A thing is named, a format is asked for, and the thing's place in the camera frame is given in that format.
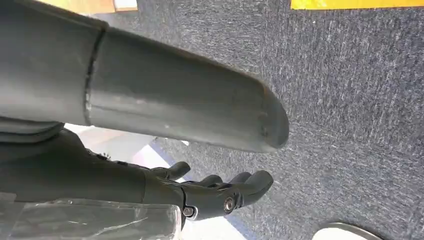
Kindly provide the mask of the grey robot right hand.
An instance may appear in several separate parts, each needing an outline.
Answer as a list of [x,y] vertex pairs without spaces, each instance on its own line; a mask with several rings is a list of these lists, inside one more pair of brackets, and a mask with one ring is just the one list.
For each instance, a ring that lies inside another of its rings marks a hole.
[[85,148],[70,123],[268,153],[289,138],[261,81],[207,58],[36,0],[0,3],[0,191],[17,202],[175,205],[204,220],[260,200],[264,170],[179,183]]

